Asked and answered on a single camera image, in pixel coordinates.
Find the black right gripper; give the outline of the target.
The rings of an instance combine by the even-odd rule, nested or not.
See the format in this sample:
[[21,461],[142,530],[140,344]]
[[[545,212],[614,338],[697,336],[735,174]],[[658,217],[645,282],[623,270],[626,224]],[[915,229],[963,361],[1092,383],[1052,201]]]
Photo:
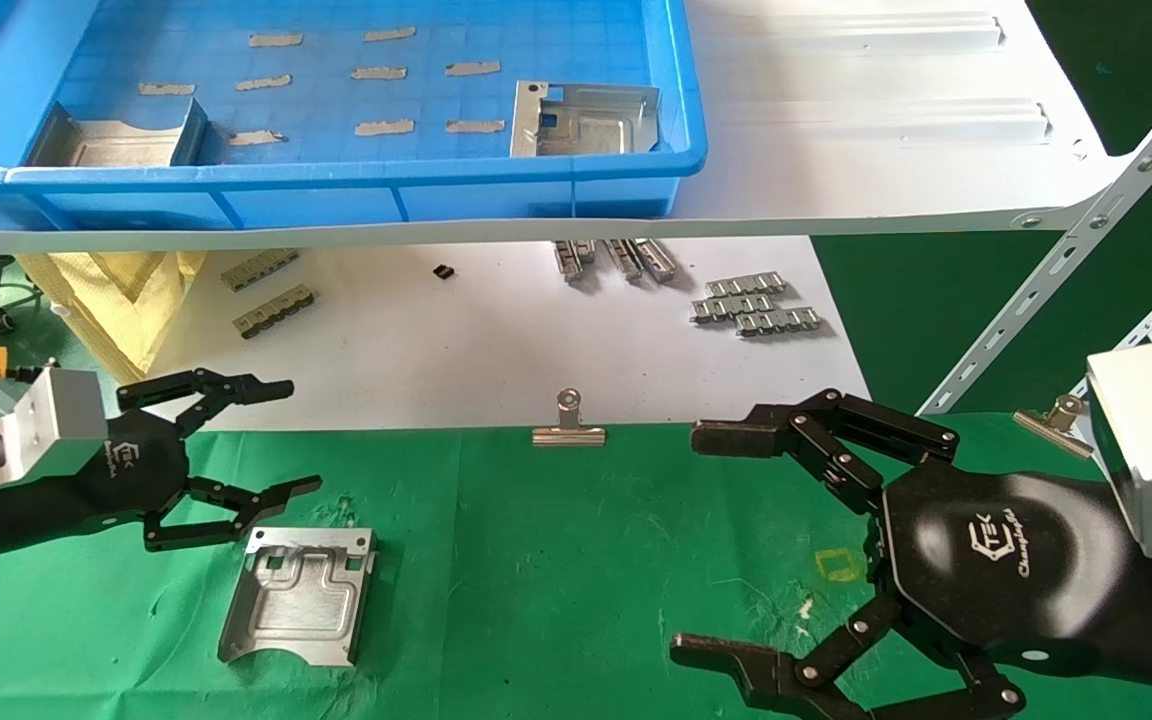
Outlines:
[[[864,602],[804,659],[679,632],[672,661],[730,676],[746,706],[797,719],[1011,719],[1025,694],[992,662],[1152,685],[1152,559],[1111,487],[923,464],[952,462],[957,444],[950,429],[838,389],[758,404],[740,420],[695,420],[695,454],[788,456],[847,509],[881,510],[881,588],[902,605]],[[882,492],[854,446],[923,465]],[[964,687],[876,708],[850,700],[838,679],[896,626]]]

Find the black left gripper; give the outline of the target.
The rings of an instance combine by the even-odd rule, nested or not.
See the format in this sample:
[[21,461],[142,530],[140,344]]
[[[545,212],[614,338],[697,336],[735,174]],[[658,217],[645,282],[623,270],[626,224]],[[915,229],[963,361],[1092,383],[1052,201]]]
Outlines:
[[[124,415],[109,420],[109,438],[77,473],[0,488],[0,553],[54,539],[100,533],[143,523],[147,552],[192,550],[238,541],[259,521],[285,511],[294,497],[323,486],[320,475],[247,491],[189,477],[182,435],[192,435],[229,406],[265,404],[291,397],[293,381],[260,381],[252,374],[223,376],[205,367],[132,382],[118,389]],[[175,420],[128,414],[197,395]],[[233,511],[230,520],[166,526],[183,498]]]

